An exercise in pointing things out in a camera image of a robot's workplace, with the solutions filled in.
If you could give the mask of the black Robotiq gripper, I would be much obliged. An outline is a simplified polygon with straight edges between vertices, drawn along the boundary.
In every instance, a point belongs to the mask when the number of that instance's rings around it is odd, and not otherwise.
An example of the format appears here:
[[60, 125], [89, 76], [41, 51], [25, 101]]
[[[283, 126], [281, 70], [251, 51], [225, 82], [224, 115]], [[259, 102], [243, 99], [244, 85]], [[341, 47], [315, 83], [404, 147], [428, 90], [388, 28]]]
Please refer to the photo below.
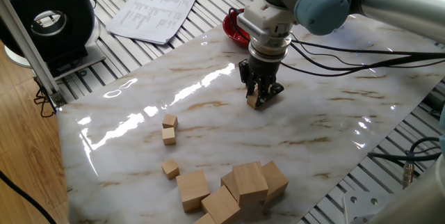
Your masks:
[[284, 86], [276, 82], [276, 74], [280, 67], [280, 62], [265, 62], [254, 56], [242, 60], [239, 64], [241, 81], [247, 89], [246, 96], [253, 95], [258, 87], [258, 98], [256, 107], [260, 107], [269, 102], [276, 95], [284, 90]]

